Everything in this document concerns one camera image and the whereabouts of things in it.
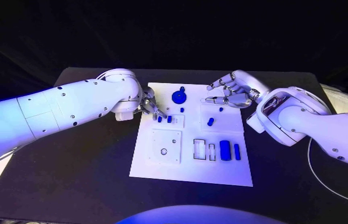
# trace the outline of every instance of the blue object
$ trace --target blue object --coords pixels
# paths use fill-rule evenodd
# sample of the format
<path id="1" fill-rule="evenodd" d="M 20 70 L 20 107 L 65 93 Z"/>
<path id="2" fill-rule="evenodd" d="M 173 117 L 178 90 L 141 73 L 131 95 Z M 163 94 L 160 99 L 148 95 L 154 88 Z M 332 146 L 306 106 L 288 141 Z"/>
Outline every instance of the blue object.
<path id="1" fill-rule="evenodd" d="M 230 142 L 227 140 L 220 141 L 220 156 L 223 161 L 232 160 Z"/>
<path id="2" fill-rule="evenodd" d="M 210 126 L 210 127 L 213 126 L 213 122 L 214 122 L 214 118 L 212 117 L 212 118 L 209 119 L 209 126 Z"/>
<path id="3" fill-rule="evenodd" d="M 240 152 L 239 152 L 239 145 L 235 144 L 235 154 L 236 154 L 236 160 L 240 160 Z"/>
<path id="4" fill-rule="evenodd" d="M 177 103 L 177 104 L 183 104 L 187 100 L 187 94 L 184 91 L 186 91 L 186 88 L 180 87 L 180 90 L 177 92 L 174 92 L 171 95 L 171 99 L 173 99 L 174 103 Z"/>

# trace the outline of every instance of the table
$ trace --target table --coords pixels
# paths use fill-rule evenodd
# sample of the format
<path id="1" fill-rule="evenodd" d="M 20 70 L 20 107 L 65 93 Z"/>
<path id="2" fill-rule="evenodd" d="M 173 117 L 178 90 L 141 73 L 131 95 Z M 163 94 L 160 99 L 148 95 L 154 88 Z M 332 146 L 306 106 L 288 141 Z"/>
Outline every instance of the table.
<path id="1" fill-rule="evenodd" d="M 95 78 L 102 68 L 68 68 L 55 86 Z M 229 71 L 135 69 L 148 82 L 209 84 Z M 298 86 L 325 102 L 315 75 L 250 72 L 272 88 Z M 258 134 L 242 110 L 253 187 L 130 177 L 141 115 L 118 122 L 108 114 L 26 146 L 0 176 L 0 218 L 68 223 L 115 223 L 171 205 L 223 206 L 289 223 L 348 221 L 348 201 L 317 181 L 306 160 L 306 137 L 292 147 Z M 312 145 L 312 166 L 327 185 L 348 196 L 348 165 Z"/>

